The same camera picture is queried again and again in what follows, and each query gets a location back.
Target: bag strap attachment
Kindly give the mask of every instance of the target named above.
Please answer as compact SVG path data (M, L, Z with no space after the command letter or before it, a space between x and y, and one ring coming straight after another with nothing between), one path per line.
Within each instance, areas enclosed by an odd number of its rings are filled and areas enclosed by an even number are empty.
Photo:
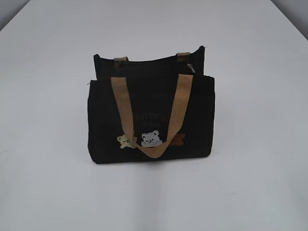
M191 92L192 75L179 74L177 89L175 92L171 116L168 127L167 140L153 148L142 147L135 142L134 139L134 122L133 122L133 112L131 109L131 102L129 98L129 92L127 88L127 82L125 77L112 77L111 84L115 95L115 101L118 107L118 111L121 118L122 129L126 137L134 144L138 149L151 158L160 157L166 148L169 146L170 142L174 136L178 133L183 125L183 120L185 117L189 96Z
M190 55L191 54L189 52L177 53L177 61L178 62L188 62Z
M129 61L127 56L122 57L122 58L114 58L115 68L118 70L120 67L120 64L122 62L127 62L127 61Z

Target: zipper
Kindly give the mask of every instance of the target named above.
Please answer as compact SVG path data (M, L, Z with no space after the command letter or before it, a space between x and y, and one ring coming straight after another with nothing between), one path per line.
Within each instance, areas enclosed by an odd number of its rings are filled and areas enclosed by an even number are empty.
M194 68L193 68L193 65L191 65L191 64L187 64L187 66L188 66L188 68L189 69L191 69L192 70L192 72L193 73L196 73L196 71L194 70Z

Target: bag handle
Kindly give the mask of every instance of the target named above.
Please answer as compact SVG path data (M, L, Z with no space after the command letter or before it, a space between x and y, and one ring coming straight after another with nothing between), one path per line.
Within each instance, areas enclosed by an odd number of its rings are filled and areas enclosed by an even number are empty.
M120 67L120 64L121 64L122 62L127 62L127 61L129 61L127 56L122 57L122 58L114 58L115 69L118 70L119 67Z
M160 157L166 148L169 146L173 137L178 133L183 125L187 104L192 88L192 75L179 74L177 89L174 95L171 116L168 127L167 140L153 148L142 147L134 140L134 122L133 113L131 109L131 102L127 88L125 77L112 77L111 84L115 95L115 101L119 110L122 129L129 141L138 149L151 158Z
M189 52L177 53L177 61L178 62L188 62L190 55L191 54Z

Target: black tote bag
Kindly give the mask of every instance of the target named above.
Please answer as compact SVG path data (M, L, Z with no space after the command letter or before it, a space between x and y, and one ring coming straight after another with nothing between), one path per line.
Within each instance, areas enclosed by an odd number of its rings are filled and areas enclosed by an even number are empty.
M128 57L115 58L115 59L104 59L98 54L94 55L94 66L96 72L96 78L98 80L103 78L118 76L119 69L123 66L143 66L154 63L175 63L184 62L188 67L197 75L203 75L204 71L204 58L205 48L200 46L198 50L193 53L184 52L177 53L174 56L167 58L151 60L151 61L129 61Z
M97 164L206 157L214 111L214 79L185 64L123 68L90 83L90 156Z

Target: white table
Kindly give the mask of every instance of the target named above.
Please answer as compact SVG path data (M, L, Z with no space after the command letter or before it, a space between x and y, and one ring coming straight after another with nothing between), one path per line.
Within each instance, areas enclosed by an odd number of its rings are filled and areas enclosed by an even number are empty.
M210 157L92 163L92 56L200 45ZM0 230L306 231L307 89L308 42L269 0L32 0L0 32Z

